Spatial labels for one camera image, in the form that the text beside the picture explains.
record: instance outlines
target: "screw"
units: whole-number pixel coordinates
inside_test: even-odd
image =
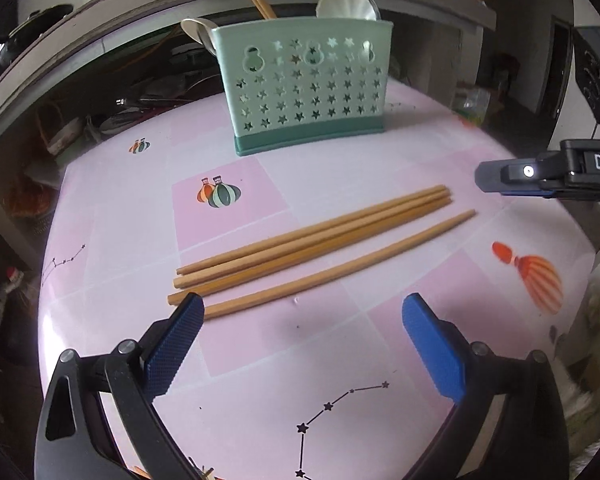
[[[63,363],[67,363],[69,362],[71,359],[74,358],[75,352],[73,350],[71,350],[70,348],[68,348],[67,350],[64,350],[61,354],[60,354],[60,360]]]
[[[118,352],[121,354],[128,354],[136,348],[136,342],[133,339],[125,339],[118,345]]]
[[[546,362],[546,354],[542,350],[534,350],[531,352],[531,355],[536,363]]]
[[[485,356],[490,352],[489,347],[481,341],[473,343],[471,345],[471,350],[474,352],[474,354],[479,356]]]

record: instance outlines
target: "orange striped balloon print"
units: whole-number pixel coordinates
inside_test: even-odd
[[[516,267],[526,291],[541,312],[558,313],[564,299],[562,280],[551,262],[536,254],[514,256],[513,250],[500,242],[494,242],[491,250],[503,264]]]

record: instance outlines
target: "constellation print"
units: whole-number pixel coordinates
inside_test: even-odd
[[[306,432],[309,429],[309,425],[316,418],[321,416],[324,412],[330,412],[333,409],[333,407],[336,405],[337,402],[341,401],[349,394],[354,394],[355,392],[364,392],[366,390],[377,390],[378,388],[388,388],[388,387],[389,387],[389,383],[387,381],[385,381],[384,383],[380,384],[379,386],[368,386],[366,388],[352,388],[348,392],[339,396],[333,402],[327,402],[326,404],[324,404],[323,408],[320,410],[320,412],[317,415],[314,416],[314,418],[312,418],[308,422],[303,422],[302,424],[298,424],[296,426],[296,428],[298,428],[298,433],[301,434],[301,436],[300,436],[300,467],[298,468],[298,471],[296,471],[296,478],[305,478],[306,480],[312,480],[302,470],[302,461],[304,460],[304,437],[306,436]]]
[[[61,262],[56,262],[56,259],[53,258],[48,266],[46,266],[43,270],[42,270],[42,282],[40,283],[40,286],[44,285],[46,280],[48,280],[48,277],[51,276],[51,273],[56,270],[58,267],[60,267],[61,265],[64,264],[68,264],[69,262],[72,262],[75,260],[75,257],[80,254],[82,252],[82,250],[86,247],[85,244],[82,244],[82,247],[80,247],[80,249],[78,249],[78,252],[75,253],[71,258],[69,258],[68,260],[62,260]]]

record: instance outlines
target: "white bowl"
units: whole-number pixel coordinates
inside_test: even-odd
[[[378,7],[373,0],[318,0],[315,15],[318,18],[379,19]]]

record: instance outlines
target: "blue gripper pad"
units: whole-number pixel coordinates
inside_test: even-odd
[[[465,392],[464,363],[447,341],[440,320],[419,294],[404,298],[402,324],[440,395],[458,404]]]
[[[202,328],[205,305],[197,294],[188,294],[169,319],[169,327],[144,364],[142,390],[149,402],[164,395]]]

